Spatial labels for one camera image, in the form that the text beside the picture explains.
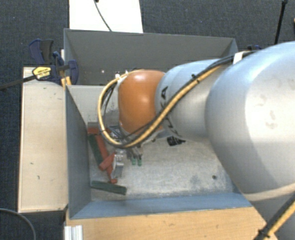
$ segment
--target dark carpet floor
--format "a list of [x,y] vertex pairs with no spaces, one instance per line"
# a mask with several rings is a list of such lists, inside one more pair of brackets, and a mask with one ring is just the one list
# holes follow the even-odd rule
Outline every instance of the dark carpet floor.
[[[140,0],[146,33],[235,38],[238,48],[274,43],[282,0]],[[28,44],[54,39],[63,48],[69,27],[68,0],[0,0],[0,85],[19,79],[24,64],[33,63]],[[279,41],[295,40],[295,0],[288,0]],[[0,92],[0,207],[17,206],[21,87]],[[29,214],[38,240],[63,237],[62,212]],[[0,240],[32,239],[20,218],[1,215]]]

